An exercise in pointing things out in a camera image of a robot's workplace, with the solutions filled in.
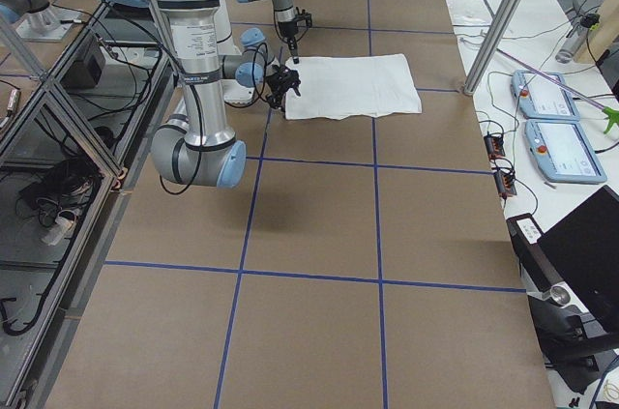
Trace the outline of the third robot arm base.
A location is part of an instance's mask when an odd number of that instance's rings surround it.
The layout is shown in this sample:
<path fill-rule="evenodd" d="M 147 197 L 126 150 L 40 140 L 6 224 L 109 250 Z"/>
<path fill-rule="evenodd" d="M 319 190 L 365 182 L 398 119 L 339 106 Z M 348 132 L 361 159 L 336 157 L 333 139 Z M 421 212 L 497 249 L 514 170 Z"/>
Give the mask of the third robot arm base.
<path fill-rule="evenodd" d="M 1 0 L 1 16 L 10 24 L 25 18 L 17 28 L 26 41 L 58 42 L 82 22 L 81 12 L 55 8 L 49 0 Z"/>

